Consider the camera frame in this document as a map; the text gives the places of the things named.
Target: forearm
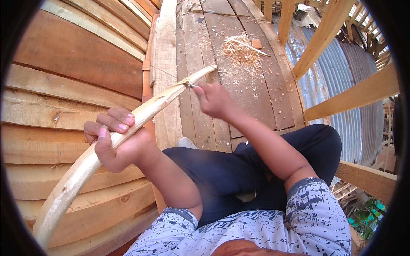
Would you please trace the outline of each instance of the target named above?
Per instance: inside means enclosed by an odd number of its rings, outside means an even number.
[[[226,121],[250,141],[263,162],[278,178],[284,181],[294,180],[291,176],[298,171],[308,171],[309,176],[316,176],[301,153],[270,128],[247,115],[242,109],[236,108],[231,111]]]
[[[189,209],[201,218],[202,201],[195,183],[154,143],[144,148],[135,165],[158,188],[167,206]]]

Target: white t-shirt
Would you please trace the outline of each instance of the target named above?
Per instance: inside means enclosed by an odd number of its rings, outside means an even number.
[[[219,245],[234,239],[291,253],[351,253],[346,216],[329,187],[318,178],[303,179],[292,186],[286,214],[243,211],[199,229],[197,225],[198,220],[187,209],[167,207],[124,255],[210,255]]]

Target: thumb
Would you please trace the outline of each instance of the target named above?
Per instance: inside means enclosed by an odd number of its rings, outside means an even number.
[[[100,162],[110,171],[114,171],[112,165],[115,162],[116,151],[112,147],[111,135],[109,134],[108,127],[105,125],[100,128],[100,133],[94,150]]]
[[[194,90],[196,96],[198,97],[199,103],[201,104],[201,106],[208,103],[208,99],[206,98],[206,93],[204,89],[202,89],[201,87],[193,87],[192,89]]]

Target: shoe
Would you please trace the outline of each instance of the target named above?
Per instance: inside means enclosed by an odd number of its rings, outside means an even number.
[[[177,142],[177,147],[187,147],[187,148],[193,148],[198,150],[199,148],[197,148],[195,146],[195,144],[187,137],[182,137],[178,140]]]

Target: curved wooden stick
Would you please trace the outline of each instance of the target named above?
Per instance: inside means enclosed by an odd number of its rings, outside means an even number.
[[[117,148],[153,116],[168,106],[171,101],[176,99],[178,95],[187,88],[187,84],[196,83],[200,78],[216,69],[216,65],[203,68],[136,108],[131,112],[135,115],[135,125],[131,126],[125,134],[111,133],[112,147]],[[78,196],[91,176],[102,165],[94,148],[95,143],[75,161],[40,209],[36,223],[33,226],[33,236],[45,250],[58,223],[61,221],[71,203]]]

